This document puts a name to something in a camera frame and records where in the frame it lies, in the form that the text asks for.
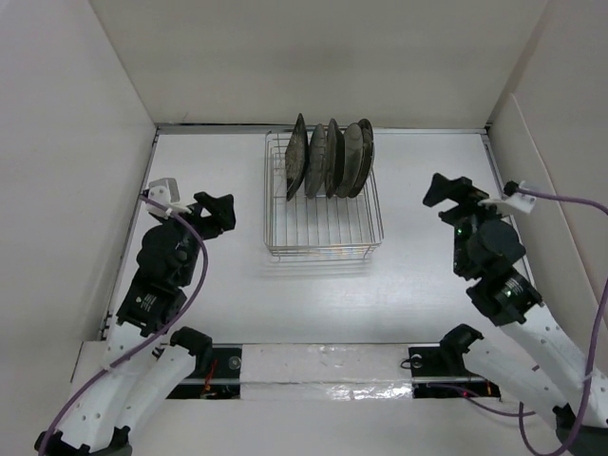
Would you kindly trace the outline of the black floral square plate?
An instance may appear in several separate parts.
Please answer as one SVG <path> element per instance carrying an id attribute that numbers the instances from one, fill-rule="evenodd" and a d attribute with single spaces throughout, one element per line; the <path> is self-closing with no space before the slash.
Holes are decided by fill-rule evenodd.
<path id="1" fill-rule="evenodd" d="M 294 198 L 304 180 L 308 165 L 308 132 L 302 113 L 299 113 L 285 152 L 286 200 Z"/>

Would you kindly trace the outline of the round plate patterned dark rim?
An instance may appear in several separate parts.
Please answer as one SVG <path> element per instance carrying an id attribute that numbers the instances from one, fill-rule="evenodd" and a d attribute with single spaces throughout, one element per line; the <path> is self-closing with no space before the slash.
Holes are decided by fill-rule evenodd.
<path id="1" fill-rule="evenodd" d="M 365 186 L 371 171 L 375 153 L 373 128 L 370 120 L 363 118 L 358 122 L 358 125 L 363 134 L 363 154 L 359 173 L 351 191 L 348 194 L 348 197 L 351 199 L 356 198 Z"/>

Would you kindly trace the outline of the grey reindeer round plate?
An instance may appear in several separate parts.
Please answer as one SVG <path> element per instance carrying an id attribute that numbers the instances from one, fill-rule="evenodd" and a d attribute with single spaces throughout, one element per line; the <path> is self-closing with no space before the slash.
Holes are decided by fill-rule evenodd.
<path id="1" fill-rule="evenodd" d="M 327 137 L 325 128 L 319 123 L 311 136 L 309 145 L 309 163 L 305 176 L 305 195 L 314 199 L 326 173 Z"/>

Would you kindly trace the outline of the cream plate tree branch print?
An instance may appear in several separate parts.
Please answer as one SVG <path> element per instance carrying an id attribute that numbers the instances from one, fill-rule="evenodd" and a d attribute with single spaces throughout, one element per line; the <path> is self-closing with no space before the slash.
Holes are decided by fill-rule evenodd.
<path id="1" fill-rule="evenodd" d="M 345 163 L 343 178 L 336 190 L 339 198 L 346 198 L 357 180 L 363 159 L 363 132 L 358 123 L 351 123 L 344 133 Z"/>

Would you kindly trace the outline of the cream plate brown rim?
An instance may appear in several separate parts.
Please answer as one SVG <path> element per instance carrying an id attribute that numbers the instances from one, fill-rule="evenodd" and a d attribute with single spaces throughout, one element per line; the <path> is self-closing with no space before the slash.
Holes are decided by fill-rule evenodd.
<path id="1" fill-rule="evenodd" d="M 336 195 L 340 186 L 345 166 L 345 142 L 335 118 L 331 118 L 327 132 L 327 155 L 328 166 L 325 179 L 326 197 L 332 198 Z"/>

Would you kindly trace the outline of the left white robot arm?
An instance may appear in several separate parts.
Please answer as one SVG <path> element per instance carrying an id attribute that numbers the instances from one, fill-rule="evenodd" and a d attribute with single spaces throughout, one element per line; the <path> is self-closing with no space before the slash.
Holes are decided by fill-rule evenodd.
<path id="1" fill-rule="evenodd" d="M 187 376 L 213 368 L 213 339 L 177 321 L 192 306 L 208 270 L 205 243 L 235 229 L 234 197 L 195 194 L 183 205 L 165 185 L 140 195 L 156 220 L 142 237 L 137 271 L 112 316 L 100 370 L 63 405 L 34 448 L 40 455 L 129 455 L 132 440 Z"/>

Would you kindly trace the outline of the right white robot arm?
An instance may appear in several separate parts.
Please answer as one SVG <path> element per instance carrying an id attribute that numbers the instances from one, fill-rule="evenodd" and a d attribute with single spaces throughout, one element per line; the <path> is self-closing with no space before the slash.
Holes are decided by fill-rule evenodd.
<path id="1" fill-rule="evenodd" d="M 519 402 L 518 425 L 526 412 L 540 416 L 560 441 L 555 454 L 607 452 L 607 376 L 595 363 L 599 329 L 607 305 L 598 304 L 589 348 L 582 351 L 561 328 L 541 294 L 514 267 L 526 250 L 505 218 L 528 214 L 538 199 L 563 201 L 524 182 L 508 182 L 503 197 L 491 198 L 466 177 L 433 175 L 423 204 L 444 200 L 440 213 L 454 233 L 453 272 L 475 283 L 466 293 L 477 311 L 514 340 L 535 361 L 526 368 L 492 345 L 479 331 L 461 324 L 441 340 L 439 362 L 450 373 L 478 374 L 506 389 Z"/>

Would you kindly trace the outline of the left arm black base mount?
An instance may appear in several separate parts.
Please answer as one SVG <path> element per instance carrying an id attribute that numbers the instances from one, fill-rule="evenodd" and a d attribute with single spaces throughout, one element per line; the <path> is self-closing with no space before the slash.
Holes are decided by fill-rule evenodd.
<path id="1" fill-rule="evenodd" d="M 174 400 L 232 400 L 240 397 L 241 345 L 216 345 L 206 372 L 197 371 L 168 394 Z"/>

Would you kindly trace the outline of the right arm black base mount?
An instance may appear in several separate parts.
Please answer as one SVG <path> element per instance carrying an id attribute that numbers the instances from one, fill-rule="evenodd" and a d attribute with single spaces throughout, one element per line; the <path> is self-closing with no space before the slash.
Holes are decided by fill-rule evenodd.
<path id="1" fill-rule="evenodd" d="M 497 385 L 449 361 L 439 346 L 409 347 L 400 368 L 410 374 L 415 399 L 502 397 Z"/>

